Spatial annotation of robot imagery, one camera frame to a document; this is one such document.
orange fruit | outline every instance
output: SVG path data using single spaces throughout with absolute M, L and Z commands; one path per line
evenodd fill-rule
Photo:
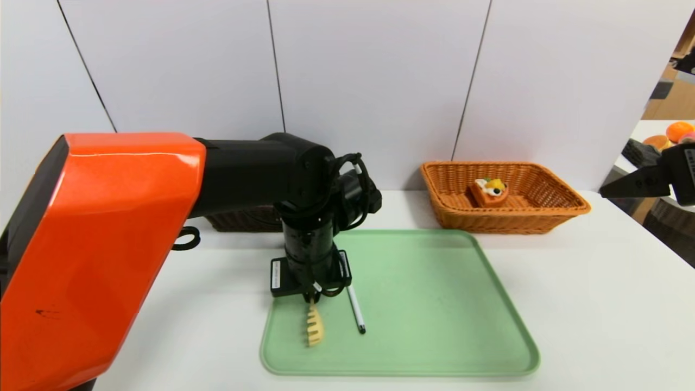
M 695 131 L 695 126 L 690 122 L 678 121 L 674 122 L 666 128 L 666 136 L 674 143 L 677 143 L 681 137 Z
M 656 136 L 647 137 L 642 144 L 653 145 L 659 152 L 665 150 L 668 147 L 673 146 L 668 137 L 663 134 L 657 134 Z

white table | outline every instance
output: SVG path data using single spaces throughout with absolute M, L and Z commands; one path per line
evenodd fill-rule
M 282 237 L 209 228 L 198 248 L 169 256 L 95 390 L 695 390 L 695 270 L 598 194 L 582 195 L 592 212 L 549 234 L 476 235 L 541 352 L 533 375 L 272 375 L 259 347 Z M 364 227 L 438 225 L 425 192 L 387 191 Z
M 645 138 L 649 136 L 654 136 L 656 134 L 666 134 L 666 128 L 670 124 L 674 123 L 675 120 L 642 120 L 637 123 L 635 130 L 630 135 L 640 143 L 644 141 Z M 623 171 L 624 174 L 629 174 L 637 169 L 632 163 L 630 163 L 623 155 L 618 156 L 615 161 L 615 166 Z M 682 207 L 676 201 L 676 195 L 673 193 L 673 187 L 671 187 L 671 195 L 668 197 L 661 197 L 661 199 L 670 205 L 673 205 L 681 210 L 695 213 L 695 206 Z

wicker basket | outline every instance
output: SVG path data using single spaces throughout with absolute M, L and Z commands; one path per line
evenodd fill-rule
M 423 164 L 432 207 L 444 228 L 494 234 L 543 234 L 591 207 L 547 168 L 525 162 L 432 161 Z M 468 188 L 478 178 L 509 185 L 507 204 L 477 207 Z
M 219 232 L 282 232 L 280 214 L 271 205 L 205 216 Z

white wall panel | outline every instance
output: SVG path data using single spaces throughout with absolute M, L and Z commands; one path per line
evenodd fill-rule
M 4 227 L 61 134 L 113 131 L 55 1 L 2 2 Z
M 283 131 L 265 0 L 61 0 L 118 131 Z
M 694 6 L 493 0 L 455 159 L 535 161 L 597 189 Z
M 381 189 L 451 159 L 487 0 L 270 0 L 287 132 L 362 152 Z

pen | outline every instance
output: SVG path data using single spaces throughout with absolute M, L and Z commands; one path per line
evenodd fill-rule
M 364 334 L 367 332 L 367 328 L 364 326 L 362 312 L 359 310 L 359 303 L 357 302 L 357 296 L 354 294 L 352 285 L 347 287 L 347 294 L 350 296 L 350 304 L 352 304 L 352 311 L 354 312 L 354 320 L 357 322 L 357 329 L 360 334 Z

